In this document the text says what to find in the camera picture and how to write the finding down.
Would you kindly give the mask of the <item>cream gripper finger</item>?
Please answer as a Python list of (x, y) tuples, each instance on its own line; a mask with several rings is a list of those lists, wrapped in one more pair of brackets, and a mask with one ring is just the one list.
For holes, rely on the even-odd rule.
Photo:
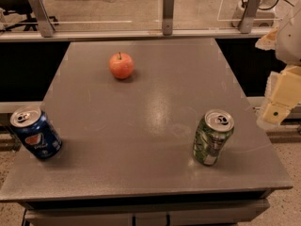
[(278, 28), (273, 28), (269, 33), (261, 37), (255, 43), (255, 47), (264, 51), (274, 50), (276, 48)]
[(280, 125), (301, 102), (301, 67), (288, 65), (280, 73), (271, 72), (261, 105), (261, 120)]

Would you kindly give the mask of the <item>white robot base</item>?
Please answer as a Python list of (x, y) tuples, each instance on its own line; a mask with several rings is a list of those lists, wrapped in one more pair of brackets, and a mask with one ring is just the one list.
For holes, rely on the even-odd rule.
[[(275, 6), (278, 1), (279, 0), (261, 0), (253, 26), (272, 26), (276, 18)], [(231, 19), (231, 25), (233, 27), (238, 28), (245, 11), (246, 2), (247, 0), (241, 0), (238, 2)]]

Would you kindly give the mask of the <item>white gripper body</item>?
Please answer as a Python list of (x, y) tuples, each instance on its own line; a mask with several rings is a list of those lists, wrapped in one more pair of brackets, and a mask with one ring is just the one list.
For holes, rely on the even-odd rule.
[(288, 65), (301, 65), (300, 7), (293, 7), (279, 25), (276, 38), (276, 57)]

